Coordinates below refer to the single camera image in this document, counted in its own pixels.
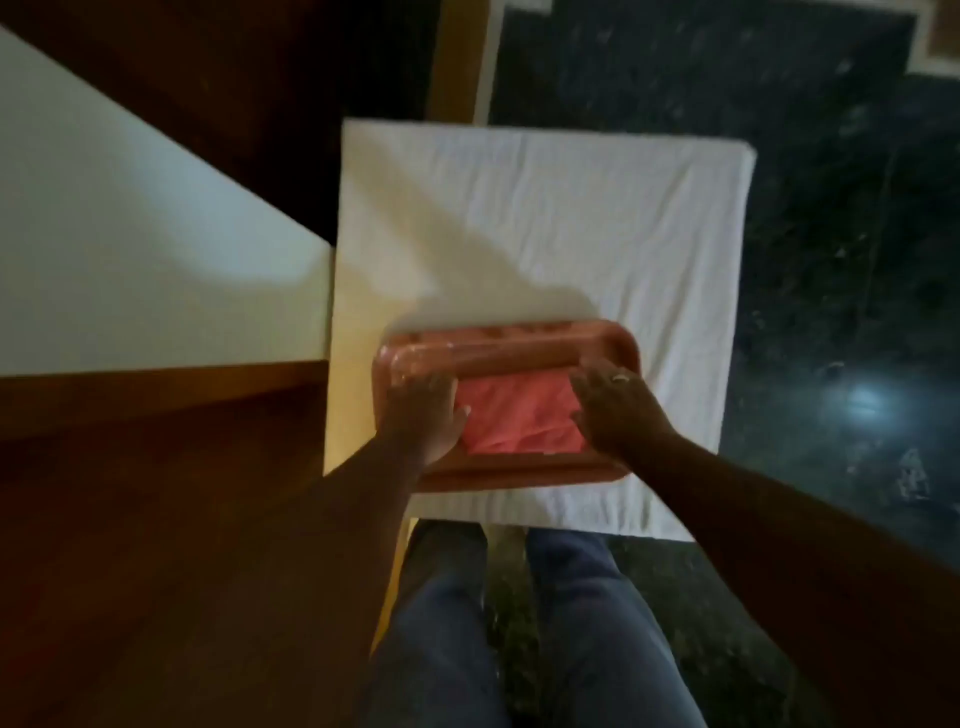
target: person's left arm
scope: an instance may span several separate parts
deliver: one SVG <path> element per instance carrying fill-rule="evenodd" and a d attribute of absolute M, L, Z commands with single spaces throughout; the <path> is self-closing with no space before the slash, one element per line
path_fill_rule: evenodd
<path fill-rule="evenodd" d="M 456 381 L 408 382 L 377 435 L 162 615 L 78 716 L 96 725 L 348 719 L 423 469 L 463 431 Z"/>

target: plastic tray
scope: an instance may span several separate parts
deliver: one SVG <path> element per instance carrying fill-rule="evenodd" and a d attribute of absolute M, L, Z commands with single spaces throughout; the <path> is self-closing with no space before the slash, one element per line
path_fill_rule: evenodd
<path fill-rule="evenodd" d="M 408 376 L 450 372 L 459 379 L 575 367 L 583 356 L 601 356 L 640 371 L 633 335 L 612 321 L 519 324 L 400 334 L 380 347 L 372 367 L 377 423 L 390 387 Z M 420 493 L 488 491 L 617 480 L 628 471 L 593 450 L 561 454 L 474 454 L 458 444 L 434 463 Z"/>

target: person's left hand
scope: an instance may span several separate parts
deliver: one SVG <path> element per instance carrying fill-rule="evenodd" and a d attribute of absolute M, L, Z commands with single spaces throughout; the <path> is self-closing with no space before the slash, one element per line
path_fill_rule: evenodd
<path fill-rule="evenodd" d="M 453 409 L 456 392 L 457 380 L 451 375 L 407 379 L 390 390 L 377 434 L 414 448 L 424 465 L 440 460 L 467 424 L 469 408 Z"/>

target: jeans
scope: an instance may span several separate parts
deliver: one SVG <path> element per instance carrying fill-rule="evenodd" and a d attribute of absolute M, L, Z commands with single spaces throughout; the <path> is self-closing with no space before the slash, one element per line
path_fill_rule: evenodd
<path fill-rule="evenodd" d="M 705 726 L 653 613 L 603 537 L 532 528 L 526 548 L 543 725 Z M 510 725 L 487 645 L 486 565 L 478 524 L 417 524 L 358 704 L 359 726 Z"/>

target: dark floor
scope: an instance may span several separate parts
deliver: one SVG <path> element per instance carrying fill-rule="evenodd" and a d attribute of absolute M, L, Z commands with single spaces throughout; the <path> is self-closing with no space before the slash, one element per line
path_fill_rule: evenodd
<path fill-rule="evenodd" d="M 960 570 L 960 82 L 904 75 L 913 22 L 800 2 L 557 0 L 549 16 L 508 12 L 491 123 L 752 143 L 721 453 Z M 614 550 L 711 725 L 821 724 L 696 546 Z M 524 710 L 536 632 L 518 574 L 494 568 L 491 614 Z"/>

